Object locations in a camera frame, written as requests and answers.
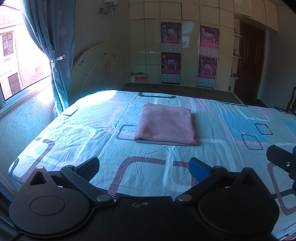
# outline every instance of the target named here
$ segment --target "building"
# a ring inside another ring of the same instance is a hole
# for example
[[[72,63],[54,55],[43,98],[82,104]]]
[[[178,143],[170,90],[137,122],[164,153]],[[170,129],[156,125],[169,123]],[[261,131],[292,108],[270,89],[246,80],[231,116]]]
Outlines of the building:
[[[6,0],[0,8],[0,84],[5,99],[49,75],[49,60],[27,32],[20,1]]]

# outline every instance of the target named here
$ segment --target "pink blanket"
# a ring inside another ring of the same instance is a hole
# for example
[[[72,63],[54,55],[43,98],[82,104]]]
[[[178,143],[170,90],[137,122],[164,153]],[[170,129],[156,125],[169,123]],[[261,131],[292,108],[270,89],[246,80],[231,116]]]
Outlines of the pink blanket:
[[[160,145],[197,145],[192,119],[187,108],[146,103],[133,140]]]

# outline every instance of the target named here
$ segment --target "curtain tieback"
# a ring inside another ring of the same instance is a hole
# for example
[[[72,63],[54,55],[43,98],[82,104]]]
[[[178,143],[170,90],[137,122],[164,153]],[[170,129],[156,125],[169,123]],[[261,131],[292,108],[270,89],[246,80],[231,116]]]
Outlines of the curtain tieback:
[[[53,63],[55,61],[62,60],[63,58],[66,58],[65,55],[60,56],[60,57],[57,57],[57,58],[54,58],[54,59],[51,59],[50,62]]]

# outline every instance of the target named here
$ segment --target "door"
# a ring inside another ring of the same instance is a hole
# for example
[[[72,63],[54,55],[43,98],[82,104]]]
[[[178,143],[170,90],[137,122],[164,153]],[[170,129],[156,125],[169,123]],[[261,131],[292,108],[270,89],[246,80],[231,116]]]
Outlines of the door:
[[[234,93],[245,103],[256,101],[265,52],[265,31],[240,22],[239,55]]]

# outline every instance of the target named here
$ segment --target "bedsheet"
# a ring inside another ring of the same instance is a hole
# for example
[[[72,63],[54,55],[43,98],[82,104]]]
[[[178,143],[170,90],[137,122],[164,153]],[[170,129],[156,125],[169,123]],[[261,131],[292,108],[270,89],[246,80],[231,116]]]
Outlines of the bedsheet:
[[[142,106],[148,102],[189,108],[199,145],[134,142]],[[292,152],[296,146],[295,116],[214,100],[102,91],[81,98],[50,123],[12,163],[9,175],[20,188],[36,166],[55,171],[97,156],[100,170],[90,183],[111,196],[175,198],[197,184],[188,171],[191,157],[233,172],[251,167],[279,205],[273,234],[280,238],[296,231],[296,193],[288,174],[267,160],[270,145]]]

